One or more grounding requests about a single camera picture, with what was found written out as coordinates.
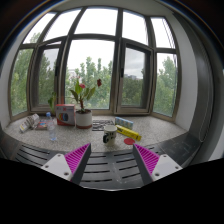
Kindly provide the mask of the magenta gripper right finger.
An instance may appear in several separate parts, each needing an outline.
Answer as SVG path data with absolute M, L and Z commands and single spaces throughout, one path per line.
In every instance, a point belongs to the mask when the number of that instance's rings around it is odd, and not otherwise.
M 182 169 L 167 154 L 158 155 L 138 144 L 133 145 L 133 155 L 145 185 Z

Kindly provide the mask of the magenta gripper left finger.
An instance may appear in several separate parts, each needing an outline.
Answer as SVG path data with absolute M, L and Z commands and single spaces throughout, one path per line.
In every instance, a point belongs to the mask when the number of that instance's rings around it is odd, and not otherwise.
M 65 155 L 56 154 L 42 169 L 79 185 L 90 154 L 91 144 L 88 143 Z

